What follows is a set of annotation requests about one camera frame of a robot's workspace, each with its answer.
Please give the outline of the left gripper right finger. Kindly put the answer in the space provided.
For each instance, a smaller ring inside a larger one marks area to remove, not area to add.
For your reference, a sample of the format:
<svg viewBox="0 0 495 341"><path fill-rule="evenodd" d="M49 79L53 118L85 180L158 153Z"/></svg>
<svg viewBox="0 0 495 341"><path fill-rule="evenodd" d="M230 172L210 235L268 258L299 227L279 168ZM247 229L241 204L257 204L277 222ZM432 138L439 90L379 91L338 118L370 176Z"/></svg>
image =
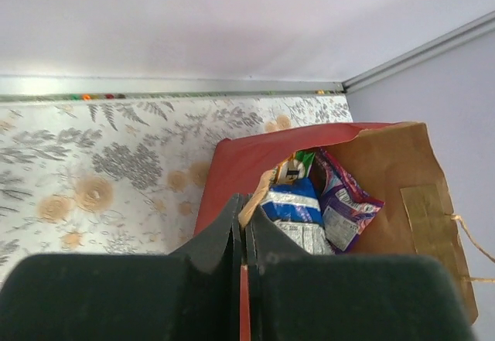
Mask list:
<svg viewBox="0 0 495 341"><path fill-rule="evenodd" d="M432 257L309 254L262 212L245 236L253 340L475 339Z"/></svg>

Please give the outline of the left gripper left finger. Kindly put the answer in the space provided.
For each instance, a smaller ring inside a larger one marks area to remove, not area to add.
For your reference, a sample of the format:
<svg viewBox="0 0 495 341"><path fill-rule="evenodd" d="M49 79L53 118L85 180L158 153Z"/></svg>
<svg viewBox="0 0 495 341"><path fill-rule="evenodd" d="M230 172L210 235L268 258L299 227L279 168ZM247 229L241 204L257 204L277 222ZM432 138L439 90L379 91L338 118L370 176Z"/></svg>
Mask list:
<svg viewBox="0 0 495 341"><path fill-rule="evenodd" d="M237 340L241 236L234 195L169 254L37 254L1 290L3 340Z"/></svg>

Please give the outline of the blue chips bag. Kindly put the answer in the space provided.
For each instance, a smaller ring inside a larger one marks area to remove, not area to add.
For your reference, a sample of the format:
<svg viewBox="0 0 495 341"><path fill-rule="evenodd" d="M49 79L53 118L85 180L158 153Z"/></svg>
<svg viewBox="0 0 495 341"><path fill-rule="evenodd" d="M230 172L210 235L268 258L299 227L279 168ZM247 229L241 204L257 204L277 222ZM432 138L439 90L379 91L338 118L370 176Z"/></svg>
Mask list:
<svg viewBox="0 0 495 341"><path fill-rule="evenodd" d="M309 254L334 255L311 181L272 186L260 203L274 225Z"/></svg>

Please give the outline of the purple snack packet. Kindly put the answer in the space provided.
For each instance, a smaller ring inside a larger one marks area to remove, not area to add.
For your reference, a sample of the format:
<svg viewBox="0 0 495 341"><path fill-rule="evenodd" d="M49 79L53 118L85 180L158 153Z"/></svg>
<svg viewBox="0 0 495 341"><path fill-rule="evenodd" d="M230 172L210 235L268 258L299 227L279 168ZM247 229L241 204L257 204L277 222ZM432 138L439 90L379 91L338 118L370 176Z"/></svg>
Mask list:
<svg viewBox="0 0 495 341"><path fill-rule="evenodd" d="M318 197L326 239L335 253L348 252L384 202L363 190L324 148L315 149L309 178Z"/></svg>

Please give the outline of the green candy bag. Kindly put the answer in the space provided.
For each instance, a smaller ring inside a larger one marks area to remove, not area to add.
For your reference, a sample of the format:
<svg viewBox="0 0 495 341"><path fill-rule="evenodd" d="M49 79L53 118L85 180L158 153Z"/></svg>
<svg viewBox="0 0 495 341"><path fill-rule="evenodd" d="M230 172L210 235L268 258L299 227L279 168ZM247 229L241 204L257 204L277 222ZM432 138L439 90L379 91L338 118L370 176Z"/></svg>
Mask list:
<svg viewBox="0 0 495 341"><path fill-rule="evenodd" d="M293 184L299 179L306 178L310 173L315 154L308 150L300 150L291 154L274 168L272 183L275 185Z"/></svg>

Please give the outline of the red paper bag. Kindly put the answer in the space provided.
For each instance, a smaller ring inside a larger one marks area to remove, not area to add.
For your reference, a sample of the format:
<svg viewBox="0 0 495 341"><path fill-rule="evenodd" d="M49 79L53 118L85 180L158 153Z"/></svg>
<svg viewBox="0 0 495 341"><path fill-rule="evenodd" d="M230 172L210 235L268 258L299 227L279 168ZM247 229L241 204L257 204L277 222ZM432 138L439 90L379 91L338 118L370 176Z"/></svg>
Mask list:
<svg viewBox="0 0 495 341"><path fill-rule="evenodd" d="M236 193L252 193L261 174L293 152L322 147L384 208L347 254L421 255L450 275L471 327L478 310L449 188L423 123L335 123L221 141L213 154L196 232L212 224ZM250 331L248 266L240 268L240 337Z"/></svg>

